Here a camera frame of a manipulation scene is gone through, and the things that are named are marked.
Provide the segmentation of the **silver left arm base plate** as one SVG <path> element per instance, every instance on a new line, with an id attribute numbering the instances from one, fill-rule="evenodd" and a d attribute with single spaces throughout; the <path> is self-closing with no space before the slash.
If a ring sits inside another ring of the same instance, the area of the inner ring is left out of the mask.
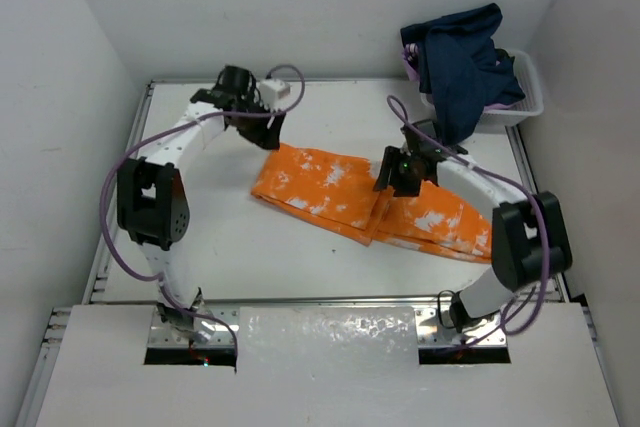
<path id="1" fill-rule="evenodd" d="M 223 325 L 180 313 L 155 311 L 147 337 L 148 348 L 232 348 L 231 332 Z"/>

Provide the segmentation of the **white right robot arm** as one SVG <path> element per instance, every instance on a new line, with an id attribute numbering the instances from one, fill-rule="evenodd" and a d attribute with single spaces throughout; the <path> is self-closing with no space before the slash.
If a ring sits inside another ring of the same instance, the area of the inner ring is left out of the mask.
<path id="1" fill-rule="evenodd" d="M 516 182 L 438 149 L 425 153 L 385 148 L 374 189 L 416 197 L 433 181 L 474 207 L 491 228 L 490 267 L 452 295 L 447 325 L 461 333 L 496 314 L 514 295 L 571 268 L 573 255 L 558 198 L 532 194 Z"/>

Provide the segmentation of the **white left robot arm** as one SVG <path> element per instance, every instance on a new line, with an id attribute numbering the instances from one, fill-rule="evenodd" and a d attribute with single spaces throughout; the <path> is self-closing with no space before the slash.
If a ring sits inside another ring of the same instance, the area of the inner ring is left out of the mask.
<path id="1" fill-rule="evenodd" d="M 290 92 L 283 80 L 259 80 L 244 68 L 226 66 L 213 86 L 190 97 L 169 135 L 147 144 L 145 154 L 128 157 L 117 170 L 118 226 L 149 265 L 162 321 L 194 342 L 209 340 L 215 328 L 192 269 L 178 253 L 191 220 L 183 175 L 230 127 L 263 150 L 278 149 Z"/>

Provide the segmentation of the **orange tie-dye trousers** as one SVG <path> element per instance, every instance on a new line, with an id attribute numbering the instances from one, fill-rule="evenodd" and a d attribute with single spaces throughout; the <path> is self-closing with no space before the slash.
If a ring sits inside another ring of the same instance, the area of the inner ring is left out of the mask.
<path id="1" fill-rule="evenodd" d="M 283 144 L 267 157 L 251 195 L 365 246 L 490 262 L 490 224 L 470 203 L 429 181 L 416 197 L 376 192 L 378 172 L 365 158 Z"/>

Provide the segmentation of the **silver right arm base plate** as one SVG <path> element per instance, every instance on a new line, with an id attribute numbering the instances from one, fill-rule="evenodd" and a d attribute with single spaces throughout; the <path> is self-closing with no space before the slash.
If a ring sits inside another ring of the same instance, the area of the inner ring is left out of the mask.
<path id="1" fill-rule="evenodd" d="M 500 315 L 475 320 L 458 333 L 454 327 L 446 327 L 449 322 L 448 308 L 441 311 L 435 305 L 418 307 L 414 310 L 418 345 L 421 348 L 441 349 L 468 345 L 473 348 L 506 348 L 507 340 L 500 328 Z"/>

